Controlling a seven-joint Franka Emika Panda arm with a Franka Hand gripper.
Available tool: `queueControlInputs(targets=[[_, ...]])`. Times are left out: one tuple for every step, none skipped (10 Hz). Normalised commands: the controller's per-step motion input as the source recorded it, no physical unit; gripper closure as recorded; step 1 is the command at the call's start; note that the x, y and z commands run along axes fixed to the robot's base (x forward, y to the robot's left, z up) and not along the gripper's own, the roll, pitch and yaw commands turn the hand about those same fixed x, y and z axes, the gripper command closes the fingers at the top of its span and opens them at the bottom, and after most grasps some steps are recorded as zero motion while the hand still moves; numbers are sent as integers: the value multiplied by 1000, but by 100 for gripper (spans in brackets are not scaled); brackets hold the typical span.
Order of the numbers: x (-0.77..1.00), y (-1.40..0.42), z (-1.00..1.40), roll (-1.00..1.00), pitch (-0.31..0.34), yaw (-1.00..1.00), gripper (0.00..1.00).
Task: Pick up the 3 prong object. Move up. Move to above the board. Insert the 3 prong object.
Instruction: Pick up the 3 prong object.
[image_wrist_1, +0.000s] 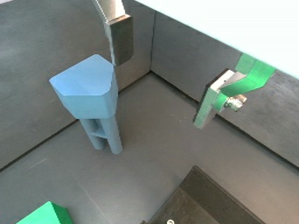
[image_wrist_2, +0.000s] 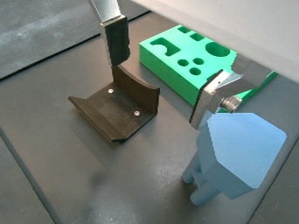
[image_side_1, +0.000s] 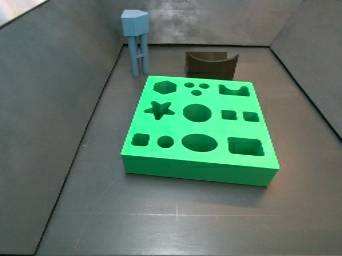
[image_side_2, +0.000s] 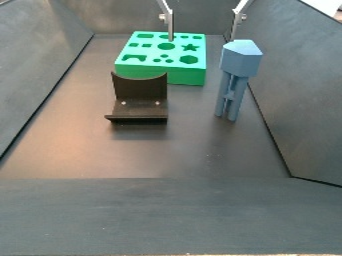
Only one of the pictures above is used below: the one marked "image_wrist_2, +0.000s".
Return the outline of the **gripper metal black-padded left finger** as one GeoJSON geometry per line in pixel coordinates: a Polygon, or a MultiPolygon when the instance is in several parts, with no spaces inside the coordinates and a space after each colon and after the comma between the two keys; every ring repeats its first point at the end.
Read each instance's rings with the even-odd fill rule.
{"type": "Polygon", "coordinates": [[[88,3],[99,19],[109,64],[116,67],[129,57],[127,17],[120,12],[117,0],[88,0],[88,3]]]}

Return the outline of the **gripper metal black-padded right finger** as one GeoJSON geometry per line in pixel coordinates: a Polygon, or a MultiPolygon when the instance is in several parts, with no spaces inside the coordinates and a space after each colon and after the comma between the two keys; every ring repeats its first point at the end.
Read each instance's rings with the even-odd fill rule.
{"type": "Polygon", "coordinates": [[[234,60],[231,70],[232,73],[219,70],[200,88],[190,119],[196,130],[220,109],[232,113],[242,103],[236,94],[258,88],[271,74],[270,68],[240,54],[234,60]]]}

